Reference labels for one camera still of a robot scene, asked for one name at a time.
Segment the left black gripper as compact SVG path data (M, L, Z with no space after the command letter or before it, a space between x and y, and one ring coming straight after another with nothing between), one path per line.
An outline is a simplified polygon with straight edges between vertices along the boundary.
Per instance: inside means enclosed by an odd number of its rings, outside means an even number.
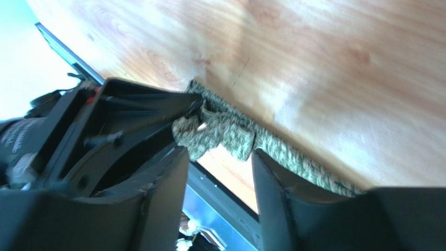
M41 175L42 188L95 196L176 148L173 122L202 103L119 78L44 94L24 117L1 121L1 188Z

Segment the green floral patterned tie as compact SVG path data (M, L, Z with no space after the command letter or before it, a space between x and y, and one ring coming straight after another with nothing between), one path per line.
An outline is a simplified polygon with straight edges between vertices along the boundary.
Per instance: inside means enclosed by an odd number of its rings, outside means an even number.
M178 145L187 148L190 160L196 161L209 150L222 146L232 157L247 161L255 150L260 149L287 170L320 188L346 197L363 193L202 86L200 82L191 80L186 93L199 94L204 99L197 114L183 116L173 123L173 137Z

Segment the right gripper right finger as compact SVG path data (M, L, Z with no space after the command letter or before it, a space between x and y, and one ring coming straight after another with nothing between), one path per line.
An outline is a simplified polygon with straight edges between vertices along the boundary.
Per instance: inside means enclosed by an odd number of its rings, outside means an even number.
M265 250L445 250L445 189L372 189L348 198L252 156Z

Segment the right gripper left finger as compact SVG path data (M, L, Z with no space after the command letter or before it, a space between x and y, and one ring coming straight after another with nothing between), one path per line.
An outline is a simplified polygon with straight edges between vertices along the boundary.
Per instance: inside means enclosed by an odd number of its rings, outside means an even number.
M175 250L188 170L183 147L99 196L1 191L1 250Z

